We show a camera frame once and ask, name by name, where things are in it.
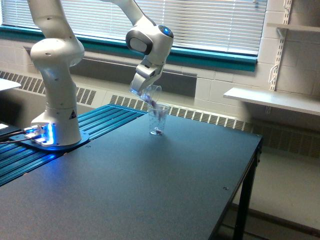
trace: shelf bracket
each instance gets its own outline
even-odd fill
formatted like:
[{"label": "shelf bracket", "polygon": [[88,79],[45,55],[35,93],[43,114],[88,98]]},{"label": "shelf bracket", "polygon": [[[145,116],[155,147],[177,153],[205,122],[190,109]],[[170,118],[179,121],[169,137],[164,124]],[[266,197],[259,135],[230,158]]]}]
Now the shelf bracket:
[{"label": "shelf bracket", "polygon": [[276,28],[277,33],[280,35],[280,37],[283,39],[287,33],[287,29],[277,27]]},{"label": "shelf bracket", "polygon": [[[284,0],[283,7],[285,9],[285,14],[283,18],[283,24],[289,24],[289,18],[290,18],[290,12],[291,12],[291,6],[292,6],[293,0]],[[281,67],[282,62],[282,54],[285,47],[285,40],[287,36],[287,29],[277,27],[276,31],[279,34],[279,45],[278,45],[278,51],[276,53],[275,57],[275,63],[274,66],[270,69],[269,79],[268,82],[270,84],[270,91],[276,91],[277,88],[277,81],[278,81],[278,74]],[[271,107],[266,106],[265,113],[270,114],[271,113]]]}]

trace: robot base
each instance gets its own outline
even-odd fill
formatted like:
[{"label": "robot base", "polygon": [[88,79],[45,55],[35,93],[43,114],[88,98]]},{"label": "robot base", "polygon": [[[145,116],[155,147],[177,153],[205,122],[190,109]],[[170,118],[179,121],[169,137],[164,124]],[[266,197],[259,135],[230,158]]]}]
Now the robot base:
[{"label": "robot base", "polygon": [[[65,153],[67,153],[67,152],[70,152],[74,149],[77,149],[77,148],[81,147],[82,145],[89,142],[90,136],[88,133],[86,133],[84,131],[80,131],[80,135],[81,135],[81,140],[79,142],[77,142],[75,144],[67,145],[67,146],[42,146],[33,140],[22,141],[21,144],[28,145],[32,148],[36,148],[36,149],[46,151],[46,152],[65,152]],[[15,141],[15,140],[24,140],[26,138],[25,138],[25,135],[20,134],[20,135],[10,137],[9,139]]]}]

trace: black cable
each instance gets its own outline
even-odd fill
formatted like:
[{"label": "black cable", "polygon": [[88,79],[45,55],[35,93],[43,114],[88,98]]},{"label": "black cable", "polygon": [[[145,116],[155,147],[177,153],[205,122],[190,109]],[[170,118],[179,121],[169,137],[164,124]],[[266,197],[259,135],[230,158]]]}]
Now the black cable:
[{"label": "black cable", "polygon": [[12,136],[15,136],[15,135],[19,135],[19,134],[24,134],[24,133],[25,133],[25,131],[23,131],[23,130],[12,132],[12,133],[8,133],[6,135],[1,136],[0,140],[8,139],[9,137],[12,137]]},{"label": "black cable", "polygon": [[28,141],[28,140],[32,140],[32,139],[38,139],[40,138],[41,136],[34,136],[34,137],[31,137],[31,138],[26,138],[26,139],[21,139],[21,140],[15,140],[15,141],[0,141],[0,144],[14,144],[14,143],[20,143],[20,142],[23,142],[23,141]]}]

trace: radiator vent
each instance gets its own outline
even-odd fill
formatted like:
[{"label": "radiator vent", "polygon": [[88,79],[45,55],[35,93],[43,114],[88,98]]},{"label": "radiator vent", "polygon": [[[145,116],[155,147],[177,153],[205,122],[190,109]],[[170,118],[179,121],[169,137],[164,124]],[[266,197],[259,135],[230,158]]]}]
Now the radiator vent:
[{"label": "radiator vent", "polygon": [[[20,90],[33,92],[41,95],[46,94],[44,81],[40,78],[24,76],[6,71],[0,71],[0,78],[17,82],[21,84]],[[76,88],[76,101],[80,104],[91,106],[96,96],[97,91],[93,89],[77,87]]]},{"label": "radiator vent", "polygon": [[[148,105],[141,100],[115,94],[112,95],[110,103],[142,111],[148,110]],[[320,157],[320,135],[308,135],[306,132],[297,132],[289,128],[283,129],[276,125],[245,122],[235,117],[176,105],[170,105],[169,114],[194,121],[220,125],[230,129],[260,134],[263,135],[263,145],[266,147],[314,158]]]}]

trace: blue aluminum rail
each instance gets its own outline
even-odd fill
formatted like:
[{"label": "blue aluminum rail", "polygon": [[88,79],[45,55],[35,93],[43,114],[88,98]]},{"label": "blue aluminum rail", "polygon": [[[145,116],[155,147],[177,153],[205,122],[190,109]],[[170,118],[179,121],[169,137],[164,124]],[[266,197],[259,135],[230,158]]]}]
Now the blue aluminum rail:
[{"label": "blue aluminum rail", "polygon": [[[146,112],[118,105],[105,105],[78,116],[80,130],[87,132],[90,140],[119,128]],[[63,153],[48,153],[22,143],[0,144],[0,186],[26,174]]]}]

